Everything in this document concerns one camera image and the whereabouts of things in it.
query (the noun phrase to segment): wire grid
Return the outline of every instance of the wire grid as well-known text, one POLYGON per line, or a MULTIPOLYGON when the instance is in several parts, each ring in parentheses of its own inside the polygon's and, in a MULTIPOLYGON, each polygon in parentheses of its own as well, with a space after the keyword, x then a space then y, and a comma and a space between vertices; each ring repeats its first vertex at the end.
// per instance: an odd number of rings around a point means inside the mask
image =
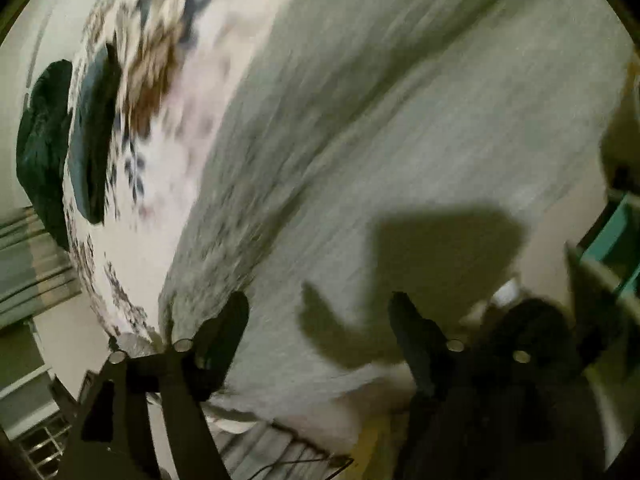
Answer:
POLYGON ((66 437, 70 428, 71 425, 64 416, 57 412, 18 439, 24 459, 41 480, 52 479, 58 472, 58 463, 65 450, 66 437), (57 428, 52 431, 50 426, 53 426, 55 422, 58 423, 57 428), (36 444, 30 442, 30 438, 41 430, 44 430, 44 433, 38 442, 36 444), (37 452, 49 444, 53 444, 52 453, 45 457, 36 458, 37 452))

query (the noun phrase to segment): cable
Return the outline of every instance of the cable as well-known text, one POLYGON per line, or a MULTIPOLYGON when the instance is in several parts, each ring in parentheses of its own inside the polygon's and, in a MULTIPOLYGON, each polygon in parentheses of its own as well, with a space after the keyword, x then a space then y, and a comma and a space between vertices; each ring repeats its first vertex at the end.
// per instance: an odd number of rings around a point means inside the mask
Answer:
MULTIPOLYGON (((265 469, 269 469, 271 467, 276 467, 276 466, 279 466, 279 465, 304 464, 304 463, 309 463, 309 462, 330 462, 331 460, 334 460, 334 459, 335 459, 335 457, 334 458, 328 457, 328 458, 310 458, 308 460, 290 460, 290 461, 286 461, 286 462, 274 462, 273 464, 269 464, 269 465, 266 465, 264 467, 261 467, 254 474, 249 476, 249 478, 247 480, 254 480, 254 478, 256 478, 265 469)), ((332 480, 332 478, 334 478, 335 476, 339 475, 341 472, 343 472, 345 469, 347 469, 351 464, 353 464, 353 458, 348 457, 346 459, 346 463, 345 464, 343 464, 337 471, 335 471, 334 473, 329 475, 324 480, 332 480)))

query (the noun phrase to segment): metal grate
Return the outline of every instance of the metal grate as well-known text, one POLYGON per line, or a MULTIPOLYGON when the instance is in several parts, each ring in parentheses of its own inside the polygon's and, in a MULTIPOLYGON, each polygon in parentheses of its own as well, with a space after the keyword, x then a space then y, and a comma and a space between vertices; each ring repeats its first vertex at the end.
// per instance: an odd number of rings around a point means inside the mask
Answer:
POLYGON ((58 472, 70 428, 64 416, 55 413, 18 437, 17 443, 24 459, 38 478, 50 479, 58 472))

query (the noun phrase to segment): gray blanket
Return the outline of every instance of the gray blanket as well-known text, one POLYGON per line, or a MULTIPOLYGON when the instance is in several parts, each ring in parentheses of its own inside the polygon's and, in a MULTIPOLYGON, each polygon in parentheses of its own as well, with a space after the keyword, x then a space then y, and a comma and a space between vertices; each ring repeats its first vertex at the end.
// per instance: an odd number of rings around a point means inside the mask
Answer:
POLYGON ((212 402, 272 418, 398 361, 504 281, 621 100, 604 0, 291 0, 227 109, 160 297, 167 339, 251 319, 212 402))

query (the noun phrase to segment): round silver pin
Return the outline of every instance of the round silver pin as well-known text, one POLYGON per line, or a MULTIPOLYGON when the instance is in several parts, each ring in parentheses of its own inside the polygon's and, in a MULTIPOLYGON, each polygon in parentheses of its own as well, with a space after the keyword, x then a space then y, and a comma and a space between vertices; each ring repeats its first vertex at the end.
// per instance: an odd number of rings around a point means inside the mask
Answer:
POLYGON ((524 350, 516 350, 513 353, 513 360, 516 361, 517 363, 522 363, 525 365, 531 361, 531 355, 529 355, 524 350))
POLYGON ((109 362, 112 365, 116 365, 118 363, 121 363, 124 361, 124 359, 127 358, 127 353, 123 352, 122 350, 118 350, 117 352, 114 352, 113 354, 111 354, 109 356, 109 362))
POLYGON ((191 339, 180 339, 174 343, 174 349, 176 352, 188 352, 193 347, 193 341, 191 339))
POLYGON ((449 339, 447 341, 447 348, 449 349, 450 352, 459 353, 464 351, 465 344, 462 341, 460 341, 460 339, 449 339))

